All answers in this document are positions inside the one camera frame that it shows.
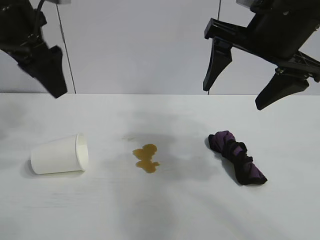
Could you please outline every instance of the paper cup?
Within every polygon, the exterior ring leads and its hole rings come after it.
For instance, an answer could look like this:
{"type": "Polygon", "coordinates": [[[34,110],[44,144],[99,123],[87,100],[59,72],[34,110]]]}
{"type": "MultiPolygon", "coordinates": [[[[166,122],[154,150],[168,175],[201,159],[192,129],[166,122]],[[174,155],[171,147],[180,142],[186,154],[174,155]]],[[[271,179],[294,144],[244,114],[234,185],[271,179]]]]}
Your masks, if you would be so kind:
{"type": "Polygon", "coordinates": [[[42,144],[31,152],[36,174],[85,171],[88,161],[87,141],[82,133],[42,144]]]}

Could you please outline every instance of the cloth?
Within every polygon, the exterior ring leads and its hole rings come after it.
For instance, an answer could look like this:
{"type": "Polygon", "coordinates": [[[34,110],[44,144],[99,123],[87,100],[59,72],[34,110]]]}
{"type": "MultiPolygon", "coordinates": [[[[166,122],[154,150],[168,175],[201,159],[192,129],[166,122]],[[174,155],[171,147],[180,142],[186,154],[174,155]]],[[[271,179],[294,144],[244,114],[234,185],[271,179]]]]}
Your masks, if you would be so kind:
{"type": "Polygon", "coordinates": [[[233,163],[235,177],[242,185],[262,185],[267,178],[253,163],[253,158],[247,156],[247,147],[243,142],[237,142],[229,131],[218,131],[208,137],[210,148],[233,163]]]}

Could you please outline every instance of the wire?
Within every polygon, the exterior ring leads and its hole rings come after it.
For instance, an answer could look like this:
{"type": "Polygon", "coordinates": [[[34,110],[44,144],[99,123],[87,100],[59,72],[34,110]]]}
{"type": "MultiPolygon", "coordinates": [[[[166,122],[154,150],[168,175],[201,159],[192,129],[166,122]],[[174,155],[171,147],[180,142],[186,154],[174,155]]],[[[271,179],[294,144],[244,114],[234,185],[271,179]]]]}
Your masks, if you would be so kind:
{"type": "Polygon", "coordinates": [[[66,43],[64,29],[62,28],[62,22],[61,22],[61,17],[60,17],[58,4],[56,4],[55,7],[56,7],[56,12],[58,13],[58,19],[59,19],[59,24],[60,24],[61,34],[62,34],[62,41],[63,41],[63,44],[64,44],[64,49],[65,49],[65,53],[66,53],[66,59],[68,61],[68,65],[69,65],[69,70],[70,70],[71,80],[72,80],[72,84],[73,84],[73,89],[74,89],[74,93],[76,94],[77,90],[76,90],[74,75],[73,75],[72,69],[71,69],[71,63],[70,63],[69,53],[68,53],[68,49],[67,49],[67,43],[66,43]]]}
{"type": "Polygon", "coordinates": [[[44,3],[45,3],[45,0],[40,0],[38,7],[36,9],[35,23],[34,23],[34,29],[33,29],[33,36],[35,38],[37,38],[37,35],[38,35],[38,29],[40,27],[40,24],[39,24],[40,13],[41,13],[41,8],[44,5],[44,3]]]}

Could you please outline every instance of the brown liquid spill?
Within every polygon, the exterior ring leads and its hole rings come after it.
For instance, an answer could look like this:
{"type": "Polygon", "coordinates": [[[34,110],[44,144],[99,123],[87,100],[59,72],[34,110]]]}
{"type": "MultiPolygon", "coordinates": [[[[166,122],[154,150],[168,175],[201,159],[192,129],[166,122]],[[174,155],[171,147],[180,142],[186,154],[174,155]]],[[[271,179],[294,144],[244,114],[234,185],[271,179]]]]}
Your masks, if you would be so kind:
{"type": "Polygon", "coordinates": [[[160,165],[157,161],[152,162],[152,156],[155,155],[156,151],[157,147],[153,144],[146,144],[142,148],[133,150],[133,155],[140,160],[135,165],[148,174],[154,173],[157,170],[156,167],[160,165]]]}

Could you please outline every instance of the white tabletop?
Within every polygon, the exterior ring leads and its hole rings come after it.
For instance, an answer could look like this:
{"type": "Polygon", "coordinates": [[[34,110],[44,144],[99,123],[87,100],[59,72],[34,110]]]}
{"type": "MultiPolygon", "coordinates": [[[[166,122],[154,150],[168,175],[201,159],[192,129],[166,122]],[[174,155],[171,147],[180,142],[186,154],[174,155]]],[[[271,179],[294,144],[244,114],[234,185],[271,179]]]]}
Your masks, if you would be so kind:
{"type": "Polygon", "coordinates": [[[0,94],[1,240],[318,240],[320,96],[0,94]],[[240,186],[205,145],[230,130],[268,178],[240,186]],[[30,150],[85,133],[84,173],[34,175],[30,150]],[[155,173],[132,151],[157,146],[155,173]]]}

